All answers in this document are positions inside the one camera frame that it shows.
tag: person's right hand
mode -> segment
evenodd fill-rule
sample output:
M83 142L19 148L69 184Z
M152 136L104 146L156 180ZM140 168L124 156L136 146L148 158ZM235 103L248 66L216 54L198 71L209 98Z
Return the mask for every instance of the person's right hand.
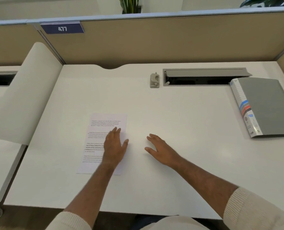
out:
M182 157L167 143L165 143L163 139L153 134L149 134L146 138L156 147L157 151L150 147L145 147L145 150L155 159L171 168L174 168L179 164Z

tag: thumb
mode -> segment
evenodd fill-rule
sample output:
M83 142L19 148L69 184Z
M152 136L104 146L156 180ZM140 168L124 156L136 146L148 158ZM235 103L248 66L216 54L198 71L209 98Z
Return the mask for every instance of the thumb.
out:
M150 155L152 155L152 156L154 156L155 153L157 152L157 151L153 150L153 149L150 148L150 147L145 147L144 149L145 149Z
M122 145L122 150L123 150L124 152L126 152L126 150L127 150L128 142L129 142L129 139L126 139L126 140L124 141L123 145Z

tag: potted plant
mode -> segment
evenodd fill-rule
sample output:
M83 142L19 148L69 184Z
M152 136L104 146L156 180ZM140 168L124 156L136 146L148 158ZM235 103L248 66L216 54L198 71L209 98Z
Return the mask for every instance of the potted plant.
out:
M274 6L284 6L284 0L245 0L240 7L252 6L255 4L261 4L257 7L274 7Z
M141 13L141 6L139 0L120 0L123 14Z

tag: sheet of paper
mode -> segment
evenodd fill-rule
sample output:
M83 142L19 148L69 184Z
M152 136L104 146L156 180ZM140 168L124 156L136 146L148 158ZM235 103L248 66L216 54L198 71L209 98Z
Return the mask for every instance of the sheet of paper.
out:
M106 135L114 127L121 128L121 144L125 140L127 115L126 114L98 114L91 115L88 126L82 160L78 174L93 174L102 162ZM119 163L114 175L121 175L123 161Z

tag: person's left hand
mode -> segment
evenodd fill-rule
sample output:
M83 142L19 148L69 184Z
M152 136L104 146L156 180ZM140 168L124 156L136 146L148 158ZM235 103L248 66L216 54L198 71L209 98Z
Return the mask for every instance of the person's left hand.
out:
M111 165L114 169L124 157L129 142L129 139L126 139L123 143L123 146L121 146L120 132L121 129L117 129L117 127L115 127L108 133L104 142L105 152L102 164Z

